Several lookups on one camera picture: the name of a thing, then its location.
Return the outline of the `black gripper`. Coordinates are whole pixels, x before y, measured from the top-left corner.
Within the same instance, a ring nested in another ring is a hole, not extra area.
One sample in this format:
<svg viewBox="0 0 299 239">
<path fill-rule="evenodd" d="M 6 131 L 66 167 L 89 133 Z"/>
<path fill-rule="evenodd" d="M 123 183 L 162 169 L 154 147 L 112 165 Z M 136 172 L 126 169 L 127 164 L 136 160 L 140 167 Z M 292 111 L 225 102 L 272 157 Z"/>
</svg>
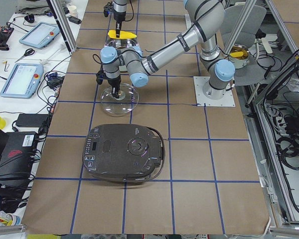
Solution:
<svg viewBox="0 0 299 239">
<path fill-rule="evenodd" d="M 120 83 L 121 83 L 121 75 L 119 74 L 118 76 L 111 77 L 108 76 L 103 70 L 100 70 L 96 74 L 96 82 L 98 85 L 101 85 L 104 80 L 107 80 L 108 83 L 112 86 L 112 91 L 111 94 L 113 97 L 116 95 L 120 95 Z"/>
<path fill-rule="evenodd" d="M 121 22 L 126 18 L 126 2 L 125 1 L 111 1 L 104 6 L 104 17 L 108 17 L 109 13 L 114 15 L 116 21 L 116 37 L 120 38 Z"/>
</svg>

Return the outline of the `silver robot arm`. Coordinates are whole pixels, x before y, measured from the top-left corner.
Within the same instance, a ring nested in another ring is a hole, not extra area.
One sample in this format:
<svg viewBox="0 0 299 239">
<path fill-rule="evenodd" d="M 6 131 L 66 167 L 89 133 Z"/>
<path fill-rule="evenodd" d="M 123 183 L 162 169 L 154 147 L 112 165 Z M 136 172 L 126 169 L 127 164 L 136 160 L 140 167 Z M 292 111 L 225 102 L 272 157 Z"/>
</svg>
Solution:
<svg viewBox="0 0 299 239">
<path fill-rule="evenodd" d="M 203 93 L 210 99 L 221 99 L 235 74 L 233 63 L 221 57 L 216 39 L 225 15 L 223 4 L 220 0 L 186 0 L 184 7 L 191 26 L 158 51 L 143 56 L 134 47 L 119 50 L 111 46 L 104 47 L 101 50 L 101 70 L 97 73 L 97 83 L 102 84 L 103 80 L 107 80 L 112 86 L 112 94 L 118 97 L 120 66 L 126 66 L 135 87 L 143 87 L 151 74 L 200 44 L 200 60 L 210 75 L 209 81 L 203 86 Z"/>
<path fill-rule="evenodd" d="M 109 13 L 114 15 L 115 25 L 115 38 L 120 37 L 122 23 L 126 20 L 127 1 L 126 0 L 112 0 L 107 2 L 103 8 L 104 17 L 108 17 Z"/>
</svg>

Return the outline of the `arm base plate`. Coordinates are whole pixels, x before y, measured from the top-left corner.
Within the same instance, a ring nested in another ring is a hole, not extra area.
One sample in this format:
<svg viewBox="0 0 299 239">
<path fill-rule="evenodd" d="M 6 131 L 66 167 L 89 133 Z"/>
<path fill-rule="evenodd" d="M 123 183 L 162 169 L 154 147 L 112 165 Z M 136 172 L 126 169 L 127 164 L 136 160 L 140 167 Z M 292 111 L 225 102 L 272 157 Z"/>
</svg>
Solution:
<svg viewBox="0 0 299 239">
<path fill-rule="evenodd" d="M 194 76 L 196 104 L 200 107 L 235 107 L 230 83 L 223 90 L 216 90 L 209 85 L 210 77 Z"/>
</svg>

